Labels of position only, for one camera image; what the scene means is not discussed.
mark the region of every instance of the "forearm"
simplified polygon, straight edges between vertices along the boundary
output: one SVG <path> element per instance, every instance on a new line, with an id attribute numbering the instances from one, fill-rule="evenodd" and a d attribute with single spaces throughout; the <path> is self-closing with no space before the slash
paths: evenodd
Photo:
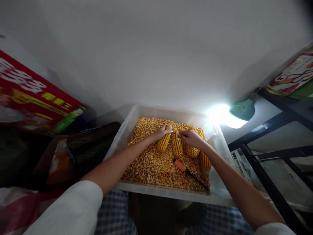
<path id="1" fill-rule="evenodd" d="M 208 156 L 236 206 L 254 230 L 263 224 L 285 223 L 270 203 L 209 144 L 202 151 Z"/>
<path id="2" fill-rule="evenodd" d="M 80 181 L 90 180 L 95 182 L 102 189 L 103 195 L 105 195 L 117 184 L 129 165 L 153 142 L 154 140 L 150 136 L 142 139 L 102 162 L 86 174 Z"/>

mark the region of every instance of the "bright light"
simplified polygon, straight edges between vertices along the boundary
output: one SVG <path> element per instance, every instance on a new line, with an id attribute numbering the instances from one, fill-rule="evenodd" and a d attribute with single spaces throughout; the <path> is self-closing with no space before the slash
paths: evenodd
<path id="1" fill-rule="evenodd" d="M 218 122 L 219 124 L 225 124 L 231 128 L 240 128 L 248 121 L 241 120 L 229 112 L 229 106 L 221 104 L 211 108 L 208 112 L 208 115 L 213 121 Z"/>

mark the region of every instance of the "white shirt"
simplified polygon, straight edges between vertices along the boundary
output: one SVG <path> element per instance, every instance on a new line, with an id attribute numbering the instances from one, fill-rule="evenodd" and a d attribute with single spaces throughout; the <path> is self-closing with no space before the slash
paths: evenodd
<path id="1" fill-rule="evenodd" d="M 93 235 L 101 206 L 101 188 L 88 180 L 66 190 L 24 235 Z M 295 235 L 286 225 L 271 223 L 259 227 L 256 235 Z"/>

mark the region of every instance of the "white container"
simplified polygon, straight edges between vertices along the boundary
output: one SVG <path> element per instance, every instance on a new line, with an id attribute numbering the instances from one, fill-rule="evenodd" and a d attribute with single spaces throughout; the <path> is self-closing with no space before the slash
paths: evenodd
<path id="1" fill-rule="evenodd" d="M 125 121 L 117 132 L 109 151 L 104 160 L 119 153 L 128 147 L 128 142 L 133 133 L 139 117 L 163 118 L 173 122 L 186 123 L 204 130 L 206 140 L 212 139 L 217 152 L 236 169 L 228 146 L 218 124 L 213 124 L 205 114 L 188 111 L 176 111 L 159 106 L 136 104 L 133 106 Z M 191 190 L 170 188 L 151 184 L 142 184 L 132 181 L 120 180 L 116 189 L 135 193 L 150 194 L 156 196 L 170 197 L 188 201 L 196 201 L 223 206 L 234 206 L 231 196 L 215 169 L 210 171 L 211 194 Z"/>

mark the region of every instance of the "plaid cloth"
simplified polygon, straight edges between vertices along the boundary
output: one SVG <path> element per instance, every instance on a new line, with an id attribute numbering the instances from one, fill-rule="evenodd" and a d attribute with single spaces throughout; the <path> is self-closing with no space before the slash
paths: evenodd
<path id="1" fill-rule="evenodd" d="M 198 225 L 190 227 L 186 235 L 250 235 L 252 228 L 235 207 L 201 204 L 204 217 Z M 95 235 L 137 235 L 137 229 L 128 216 L 128 192 L 112 190 L 104 196 L 98 212 Z"/>
<path id="2" fill-rule="evenodd" d="M 103 197 L 98 212 L 95 235 L 137 235 L 137 229 L 128 216 L 128 192 L 111 190 Z"/>

